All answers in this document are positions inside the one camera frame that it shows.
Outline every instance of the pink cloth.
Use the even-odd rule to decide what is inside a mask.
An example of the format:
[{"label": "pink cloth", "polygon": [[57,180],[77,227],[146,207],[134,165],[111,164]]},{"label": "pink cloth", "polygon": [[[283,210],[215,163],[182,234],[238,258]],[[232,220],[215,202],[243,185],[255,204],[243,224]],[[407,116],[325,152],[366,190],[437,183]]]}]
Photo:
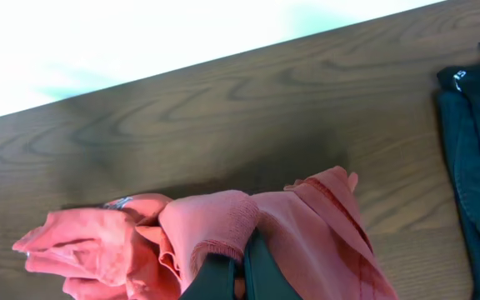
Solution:
[{"label": "pink cloth", "polygon": [[29,253],[28,271],[67,277],[64,292],[79,300],[169,299],[190,285],[207,253],[240,263],[257,227],[302,298],[397,299],[360,224],[356,184],[356,174],[335,167],[284,192],[173,202],[139,195],[122,211],[50,213],[13,248]]}]

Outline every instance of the brown wooden surface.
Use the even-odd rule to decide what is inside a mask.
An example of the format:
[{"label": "brown wooden surface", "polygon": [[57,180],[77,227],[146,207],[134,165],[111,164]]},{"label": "brown wooden surface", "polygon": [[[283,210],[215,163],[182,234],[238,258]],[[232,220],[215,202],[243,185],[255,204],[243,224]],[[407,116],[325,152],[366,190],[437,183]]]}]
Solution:
[{"label": "brown wooden surface", "polygon": [[469,299],[433,94],[479,41],[480,0],[453,0],[0,117],[0,298],[67,298],[10,250],[48,211],[280,189],[340,164],[401,299]]}]

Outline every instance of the denim jeans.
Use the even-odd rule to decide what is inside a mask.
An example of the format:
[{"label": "denim jeans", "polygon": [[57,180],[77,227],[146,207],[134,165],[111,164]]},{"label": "denim jeans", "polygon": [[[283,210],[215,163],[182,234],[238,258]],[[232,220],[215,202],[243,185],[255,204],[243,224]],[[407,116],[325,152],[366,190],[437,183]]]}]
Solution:
[{"label": "denim jeans", "polygon": [[473,299],[480,300],[480,66],[449,67],[438,79],[447,167],[472,264]]}]

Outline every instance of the green object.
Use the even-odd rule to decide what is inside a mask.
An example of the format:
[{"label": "green object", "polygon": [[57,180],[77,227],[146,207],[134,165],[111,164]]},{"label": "green object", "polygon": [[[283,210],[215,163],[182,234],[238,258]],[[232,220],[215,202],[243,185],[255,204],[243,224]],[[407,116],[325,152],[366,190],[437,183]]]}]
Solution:
[{"label": "green object", "polygon": [[234,261],[230,257],[208,254],[199,273],[180,300],[233,300]]},{"label": "green object", "polygon": [[248,300],[301,299],[279,270],[257,229],[246,246],[243,266]]},{"label": "green object", "polygon": [[[301,299],[279,270],[257,229],[247,243],[243,266],[247,300]],[[240,270],[230,257],[209,254],[180,299],[235,299],[234,278],[239,273]]]}]

